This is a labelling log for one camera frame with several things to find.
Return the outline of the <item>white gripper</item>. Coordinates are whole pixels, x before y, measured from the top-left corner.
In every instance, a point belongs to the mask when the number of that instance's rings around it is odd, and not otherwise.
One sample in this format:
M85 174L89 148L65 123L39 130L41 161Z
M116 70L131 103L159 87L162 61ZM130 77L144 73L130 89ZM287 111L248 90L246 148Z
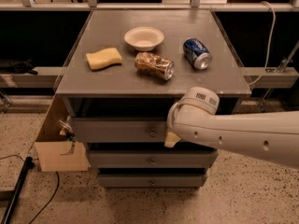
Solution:
M175 146L175 144L177 142L180 141L180 138L175 133L172 132L173 124L178 115L179 110L180 110L180 106L178 105L178 103L174 103L171 106L171 108L169 109L169 112L167 115L167 121L166 121L167 132L166 132L166 136L165 136L165 140L164 140L164 145L166 147L172 148Z

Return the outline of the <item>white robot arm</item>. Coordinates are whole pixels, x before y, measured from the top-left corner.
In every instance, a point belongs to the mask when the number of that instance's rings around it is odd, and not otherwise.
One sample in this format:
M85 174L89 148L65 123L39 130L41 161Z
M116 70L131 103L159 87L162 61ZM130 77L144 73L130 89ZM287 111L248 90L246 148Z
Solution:
M164 145L183 140L299 168L299 112L218 115L219 96L193 87L168 112Z

